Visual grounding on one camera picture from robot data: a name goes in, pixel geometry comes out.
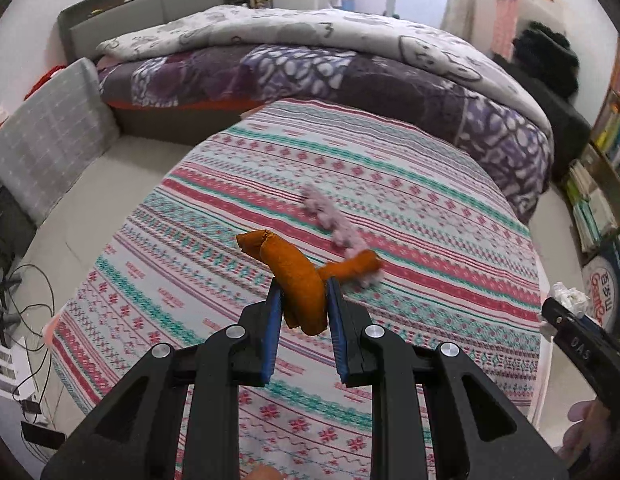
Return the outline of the operator thumb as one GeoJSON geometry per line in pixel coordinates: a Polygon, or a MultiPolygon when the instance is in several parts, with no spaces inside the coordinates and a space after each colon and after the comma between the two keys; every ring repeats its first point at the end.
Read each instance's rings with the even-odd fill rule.
{"type": "Polygon", "coordinates": [[[252,469],[245,480],[283,480],[281,473],[271,466],[261,465],[252,469]]]}

